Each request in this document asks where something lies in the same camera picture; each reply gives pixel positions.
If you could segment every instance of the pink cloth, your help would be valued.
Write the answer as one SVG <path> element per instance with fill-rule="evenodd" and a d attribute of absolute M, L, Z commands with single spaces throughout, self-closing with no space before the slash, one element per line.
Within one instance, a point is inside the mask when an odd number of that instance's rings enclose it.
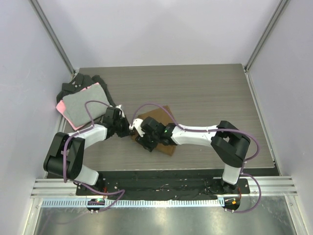
<path fill-rule="evenodd" d="M 66 106 L 65 106 L 65 104 L 64 104 L 64 102 L 63 102 L 63 100 L 61 100 L 58 104 L 57 104 L 57 106 L 56 106 L 56 109 L 59 111 L 59 113 L 69 122 L 69 124 L 70 124 L 70 126 L 75 130 L 75 131 L 77 131 L 78 129 L 80 129 L 80 128 L 82 128 L 84 125 L 82 125 L 82 126 L 74 126 L 74 124 L 64 115 L 64 112 L 65 112 L 65 110 L 67 109 L 66 108 Z"/>

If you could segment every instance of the gray cloth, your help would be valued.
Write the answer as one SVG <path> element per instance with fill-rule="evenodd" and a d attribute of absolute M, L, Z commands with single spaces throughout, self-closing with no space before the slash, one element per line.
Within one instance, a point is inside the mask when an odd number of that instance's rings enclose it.
<path fill-rule="evenodd" d="M 85 103 L 90 100 L 97 100 L 110 105 L 102 87 L 99 84 L 93 84 L 84 91 L 63 97 L 63 102 L 66 107 L 63 115 L 68 118 L 75 127 L 85 125 L 90 122 L 90 118 L 85 110 Z M 93 119 L 100 117 L 107 110 L 107 106 L 96 102 L 87 104 L 87 107 Z"/>

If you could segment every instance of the white backdrop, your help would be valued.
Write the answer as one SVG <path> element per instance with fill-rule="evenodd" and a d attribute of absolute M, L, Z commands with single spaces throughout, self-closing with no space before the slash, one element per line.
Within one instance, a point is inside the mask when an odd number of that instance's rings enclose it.
<path fill-rule="evenodd" d="M 251 77 L 279 167 L 291 175 L 313 234 L 313 1 L 290 1 Z"/>
<path fill-rule="evenodd" d="M 70 73 L 28 1 L 1 1 L 0 35 L 0 234 L 19 235 Z"/>
<path fill-rule="evenodd" d="M 279 0 L 39 0 L 75 68 L 246 64 Z"/>

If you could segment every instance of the brown cloth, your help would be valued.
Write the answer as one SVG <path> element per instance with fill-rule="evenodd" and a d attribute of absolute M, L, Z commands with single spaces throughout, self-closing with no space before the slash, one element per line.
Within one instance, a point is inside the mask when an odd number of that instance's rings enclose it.
<path fill-rule="evenodd" d="M 170 108 L 167 105 L 163 106 L 163 108 L 165 108 L 171 115 L 173 115 Z M 147 117 L 154 118 L 156 121 L 161 122 L 164 126 L 166 126 L 168 123 L 173 122 L 172 119 L 167 115 L 167 113 L 164 110 L 162 110 L 161 108 L 154 109 L 150 112 L 138 115 L 138 118 L 140 118 L 142 120 L 144 120 Z M 132 139 L 135 140 L 137 136 L 138 136 L 138 133 L 133 135 Z M 175 145 L 165 146 L 165 145 L 159 143 L 156 146 L 156 150 L 158 150 L 162 153 L 165 153 L 167 155 L 170 155 L 170 156 L 172 156 L 174 154 L 175 149 L 176 149 Z"/>

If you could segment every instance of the white panel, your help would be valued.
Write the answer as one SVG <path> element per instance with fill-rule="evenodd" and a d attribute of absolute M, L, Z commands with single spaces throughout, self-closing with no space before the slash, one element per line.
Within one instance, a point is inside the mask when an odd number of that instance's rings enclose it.
<path fill-rule="evenodd" d="M 39 0 L 74 67 L 247 63 L 279 0 Z"/>
<path fill-rule="evenodd" d="M 311 230 L 312 12 L 312 0 L 290 1 L 251 70 L 279 166 L 284 174 L 292 176 Z"/>
<path fill-rule="evenodd" d="M 55 97 L 70 74 L 28 1 L 1 1 L 0 35 L 0 228 L 17 235 L 44 174 Z"/>

